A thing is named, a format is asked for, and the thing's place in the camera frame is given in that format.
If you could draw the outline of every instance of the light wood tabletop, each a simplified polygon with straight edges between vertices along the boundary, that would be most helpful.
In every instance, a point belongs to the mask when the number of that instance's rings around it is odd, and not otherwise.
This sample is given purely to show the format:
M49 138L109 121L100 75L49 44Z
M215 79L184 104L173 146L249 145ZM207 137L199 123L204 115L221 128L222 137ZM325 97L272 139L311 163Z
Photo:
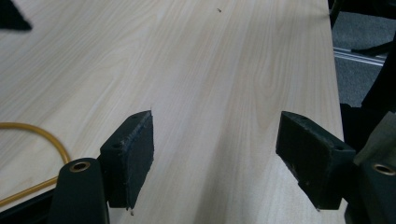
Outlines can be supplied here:
M34 27L0 32L0 121L48 130L75 160L152 111L154 162L134 216L111 223L345 222L275 153L282 110L342 139L326 0L14 2ZM40 136L0 130L0 198L62 166Z

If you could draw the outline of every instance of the yellow cable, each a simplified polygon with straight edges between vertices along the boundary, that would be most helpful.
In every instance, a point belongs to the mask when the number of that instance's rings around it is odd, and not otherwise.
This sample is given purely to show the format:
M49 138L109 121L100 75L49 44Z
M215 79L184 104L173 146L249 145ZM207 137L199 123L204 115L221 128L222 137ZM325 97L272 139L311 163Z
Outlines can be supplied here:
M0 123L0 129L22 129L22 130L27 130L27 131L31 131L34 133L38 133L41 136L47 138L47 140L49 140L56 147L59 154L61 154L64 164L67 164L68 162L70 162L70 157L67 154L66 149L64 149L64 146L62 145L62 143L55 136L53 136L51 133L45 131L44 129L38 128L38 127L36 127L34 125L30 125L30 124L15 123L15 122ZM37 192L41 189L44 189L50 185L56 184L57 179L58 179L58 176L53 177L52 179L47 180L41 184L35 185L29 189L26 189L24 191L16 193L12 196L9 196L9 197L0 201L0 207L6 205L8 203L12 203L20 198L23 198L26 195L29 195L29 194Z

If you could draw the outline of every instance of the gray carpet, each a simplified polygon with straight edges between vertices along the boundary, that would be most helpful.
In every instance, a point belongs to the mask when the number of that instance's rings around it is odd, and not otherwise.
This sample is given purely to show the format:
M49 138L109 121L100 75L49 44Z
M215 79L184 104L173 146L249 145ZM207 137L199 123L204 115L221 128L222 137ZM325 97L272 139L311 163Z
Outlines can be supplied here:
M332 42L337 48L366 49L393 39L396 21L341 12L332 29ZM361 106L381 67L335 59L340 102Z

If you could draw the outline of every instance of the table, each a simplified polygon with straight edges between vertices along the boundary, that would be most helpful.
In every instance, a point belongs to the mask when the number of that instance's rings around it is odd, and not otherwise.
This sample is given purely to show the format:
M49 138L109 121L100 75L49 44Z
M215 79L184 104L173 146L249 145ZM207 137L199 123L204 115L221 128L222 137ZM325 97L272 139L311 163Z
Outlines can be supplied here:
M0 33L0 121L96 158L152 110L154 163L134 216L110 209L111 223L344 222L275 154L281 110L342 137L325 0L15 3L34 28ZM0 132L1 198L57 175L48 142Z

